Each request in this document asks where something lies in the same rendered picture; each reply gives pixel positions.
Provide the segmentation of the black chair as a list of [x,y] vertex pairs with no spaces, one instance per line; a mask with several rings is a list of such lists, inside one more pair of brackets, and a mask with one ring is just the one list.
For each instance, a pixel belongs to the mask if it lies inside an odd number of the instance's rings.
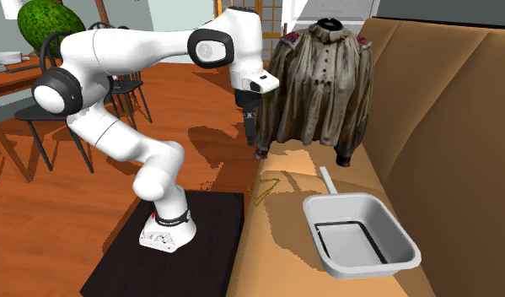
[[[56,47],[56,51],[57,52],[60,52],[60,41],[59,41],[59,36],[68,36],[70,35],[70,32],[63,32],[63,31],[60,31],[60,32],[55,32],[55,33],[52,33],[50,34],[48,37],[46,37],[46,39],[43,41],[43,44],[42,46],[40,47],[41,50],[40,50],[40,54],[41,54],[41,57],[40,57],[40,69],[41,71],[44,73],[47,71],[46,69],[46,58],[45,58],[45,55],[48,56],[49,60],[50,60],[50,63],[51,63],[51,68],[55,68],[56,67],[56,62],[55,62],[55,59],[53,57],[53,53],[50,49],[50,43],[54,40],[55,41],[55,47]],[[23,121],[23,122],[26,122],[30,128],[30,131],[34,137],[34,140],[35,140],[35,143],[42,155],[42,158],[43,160],[45,161],[46,163],[46,166],[48,168],[49,171],[52,171],[52,166],[51,166],[51,162],[48,158],[48,156],[46,155],[46,151],[42,145],[42,142],[38,136],[38,133],[37,131],[35,130],[35,127],[33,125],[33,122],[37,122],[37,121],[44,121],[44,122],[64,122],[66,121],[66,117],[65,116],[58,116],[58,115],[53,115],[51,114],[50,112],[48,111],[45,111],[40,105],[38,104],[34,104],[30,107],[26,107],[20,111],[17,111],[15,114],[14,114],[14,117],[19,120],[19,121]],[[88,155],[86,154],[84,148],[83,148],[83,145],[81,144],[81,141],[80,141],[80,138],[78,137],[78,135],[69,128],[69,126],[67,125],[67,129],[70,133],[70,135],[72,136],[73,138],[73,141],[75,142],[77,148],[79,149],[81,155],[83,156],[83,160],[84,162],[86,163],[89,171],[91,173],[94,173],[94,168],[89,160],[89,157]]]
[[119,117],[119,111],[117,106],[121,108],[122,112],[128,112],[130,117],[130,123],[132,127],[137,130],[137,125],[134,119],[134,105],[139,105],[135,91],[137,90],[142,99],[143,107],[148,116],[148,121],[153,122],[150,115],[147,102],[142,93],[142,77],[141,72],[125,74],[120,77],[109,77],[110,90],[107,94],[109,102],[113,105],[116,116]]

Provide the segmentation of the tan brown sofa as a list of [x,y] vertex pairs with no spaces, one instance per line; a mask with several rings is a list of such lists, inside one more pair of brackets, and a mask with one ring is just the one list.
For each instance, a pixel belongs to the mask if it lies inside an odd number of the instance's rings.
[[[505,30],[372,18],[372,104],[347,168],[332,147],[273,143],[280,182],[245,218],[227,297],[505,297]],[[303,201],[379,198],[418,245],[419,267],[340,280],[323,268]]]

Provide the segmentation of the wooden dining table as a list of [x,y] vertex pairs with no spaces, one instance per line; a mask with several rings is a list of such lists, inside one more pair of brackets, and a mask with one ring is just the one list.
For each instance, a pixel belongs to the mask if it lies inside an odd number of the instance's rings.
[[[11,65],[9,71],[15,73],[0,73],[0,97],[14,92],[29,89],[33,82],[41,76],[40,60],[31,57],[29,61]],[[14,146],[9,142],[6,134],[0,126],[0,154],[10,162],[18,175],[26,183],[33,181],[30,171],[24,166],[21,158],[17,155]]]

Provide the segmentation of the dark robot stand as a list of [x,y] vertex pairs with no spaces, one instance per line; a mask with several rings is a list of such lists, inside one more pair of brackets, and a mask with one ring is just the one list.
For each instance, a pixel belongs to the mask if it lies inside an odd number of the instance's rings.
[[225,297],[244,223],[244,195],[186,193],[197,231],[173,253],[139,245],[153,211],[139,200],[80,289],[83,297]]

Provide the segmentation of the green round bush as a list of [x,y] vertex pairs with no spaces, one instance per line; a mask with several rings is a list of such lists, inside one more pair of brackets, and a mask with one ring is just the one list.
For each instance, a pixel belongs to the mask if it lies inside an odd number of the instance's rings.
[[37,51],[52,33],[85,31],[83,21],[70,8],[52,0],[30,0],[24,4],[17,25],[24,39]]

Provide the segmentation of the wooden lattice door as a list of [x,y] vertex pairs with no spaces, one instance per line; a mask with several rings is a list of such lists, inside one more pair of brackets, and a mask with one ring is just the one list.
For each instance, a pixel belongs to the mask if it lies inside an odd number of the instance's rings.
[[283,0],[213,0],[214,15],[218,16],[230,6],[254,9],[261,18],[263,32],[262,60],[267,66],[271,60],[271,54],[286,34],[282,22]]

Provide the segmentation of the white flat stick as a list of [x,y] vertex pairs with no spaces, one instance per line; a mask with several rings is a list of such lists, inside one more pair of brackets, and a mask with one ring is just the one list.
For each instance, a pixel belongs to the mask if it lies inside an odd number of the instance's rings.
[[337,194],[338,191],[336,190],[336,187],[335,187],[335,185],[330,177],[330,174],[325,166],[320,167],[320,174],[321,174],[323,182],[325,183],[325,187],[326,187],[328,193],[329,194]]

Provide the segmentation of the beige buttoned jacket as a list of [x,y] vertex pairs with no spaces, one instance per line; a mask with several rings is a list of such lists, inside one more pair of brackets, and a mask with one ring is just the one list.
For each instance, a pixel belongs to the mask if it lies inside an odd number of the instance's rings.
[[268,65],[277,89],[256,110],[255,157],[273,142],[317,141],[336,151],[347,167],[367,128],[373,90],[372,43],[337,19],[281,37]]

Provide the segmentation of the white rectangular tray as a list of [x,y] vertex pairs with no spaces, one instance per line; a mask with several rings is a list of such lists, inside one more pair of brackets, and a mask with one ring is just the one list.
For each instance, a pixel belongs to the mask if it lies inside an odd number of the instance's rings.
[[373,195],[313,195],[304,199],[303,211],[320,260],[334,278],[387,277],[422,261],[416,243]]

